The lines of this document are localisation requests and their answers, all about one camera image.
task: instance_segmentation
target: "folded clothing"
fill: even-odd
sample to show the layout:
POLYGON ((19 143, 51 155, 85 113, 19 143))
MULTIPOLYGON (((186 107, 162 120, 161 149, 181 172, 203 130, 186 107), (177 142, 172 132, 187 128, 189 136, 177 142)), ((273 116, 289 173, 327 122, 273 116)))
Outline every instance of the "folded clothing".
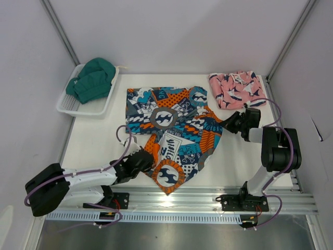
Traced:
POLYGON ((107 97, 112 86, 116 68, 103 58, 89 61, 78 77, 71 79, 66 94, 74 96, 80 103, 107 97))
POLYGON ((266 101, 253 100, 266 98, 259 78, 253 71, 237 71, 231 74, 213 73, 209 75, 209 85, 213 96, 221 109, 240 109, 247 104, 249 107, 258 107, 266 101))
POLYGON ((145 150, 154 166, 146 175, 166 194, 204 168, 220 141, 220 122, 201 87, 127 90, 126 124, 134 134, 152 134, 145 150))

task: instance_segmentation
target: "vertical metal post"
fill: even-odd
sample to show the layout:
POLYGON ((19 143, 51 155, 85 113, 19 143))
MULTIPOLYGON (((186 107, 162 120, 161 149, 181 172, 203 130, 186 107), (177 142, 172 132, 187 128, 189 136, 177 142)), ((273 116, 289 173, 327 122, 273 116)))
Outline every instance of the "vertical metal post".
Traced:
POLYGON ((305 21, 308 19, 311 11, 314 9, 315 4, 318 2, 319 0, 309 0, 306 7, 304 8, 300 18, 298 19, 294 29, 292 30, 288 40, 285 42, 285 45, 283 46, 279 56, 277 57, 277 59, 275 60, 270 72, 268 73, 267 76, 267 81, 268 83, 270 82, 270 80, 272 79, 274 73, 276 72, 277 68, 279 67, 279 65, 281 64, 282 60, 285 58, 285 56, 287 55, 289 49, 291 48, 293 42, 295 41, 295 38, 297 37, 297 35, 299 34, 300 30, 302 29, 302 27, 305 24, 305 21))
POLYGON ((50 1, 41 0, 41 3, 43 5, 48 17, 50 18, 51 23, 53 24, 54 28, 56 29, 63 45, 65 46, 69 56, 71 57, 73 63, 75 64, 75 66, 79 65, 80 64, 79 59, 76 56, 76 53, 75 53, 71 43, 69 42, 68 37, 59 21, 59 18, 57 17, 57 14, 55 13, 50 1))

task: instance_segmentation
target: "blue and orange fabric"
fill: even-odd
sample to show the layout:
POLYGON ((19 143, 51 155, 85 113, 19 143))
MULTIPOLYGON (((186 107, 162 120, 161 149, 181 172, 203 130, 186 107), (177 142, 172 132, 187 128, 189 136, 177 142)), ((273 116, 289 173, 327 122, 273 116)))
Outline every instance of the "blue and orange fabric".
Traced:
POLYGON ((166 194, 204 168, 222 135, 220 122, 201 87, 127 90, 126 124, 134 134, 152 134, 145 150, 155 164, 146 174, 166 194))

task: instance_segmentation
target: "gray floor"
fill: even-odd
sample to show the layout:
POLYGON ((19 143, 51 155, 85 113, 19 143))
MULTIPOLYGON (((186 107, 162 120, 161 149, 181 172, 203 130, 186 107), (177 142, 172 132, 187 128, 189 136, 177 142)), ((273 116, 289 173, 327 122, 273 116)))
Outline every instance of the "gray floor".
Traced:
POLYGON ((104 229, 87 225, 57 233, 74 224, 46 221, 37 249, 315 249, 305 216, 278 216, 258 231, 245 232, 238 225, 124 222, 104 229))

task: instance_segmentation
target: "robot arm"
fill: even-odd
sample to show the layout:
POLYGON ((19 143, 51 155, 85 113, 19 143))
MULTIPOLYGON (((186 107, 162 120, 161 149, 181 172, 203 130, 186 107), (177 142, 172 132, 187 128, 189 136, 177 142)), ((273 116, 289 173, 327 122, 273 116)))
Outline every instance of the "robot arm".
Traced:
POLYGON ((115 160, 97 170, 84 169, 81 172, 62 169, 59 163, 51 164, 25 185, 29 194, 42 183, 58 177, 30 194, 33 215, 43 216, 58 207, 91 208, 88 203, 110 207, 113 199, 110 186, 134 179, 140 171, 149 171, 153 157, 138 144, 131 143, 127 155, 110 168, 114 163, 115 160))
POLYGON ((302 157, 296 129, 285 129, 293 145, 293 161, 291 166, 282 174, 290 161, 290 145, 286 135, 276 127, 258 128, 260 110, 246 108, 244 113, 235 112, 221 125, 229 132, 241 133, 247 142, 261 143, 261 163, 254 177, 246 181, 240 188, 238 195, 221 195, 216 201, 221 202, 224 211, 253 211, 260 207, 262 211, 269 211, 265 190, 281 177, 301 165, 302 157))

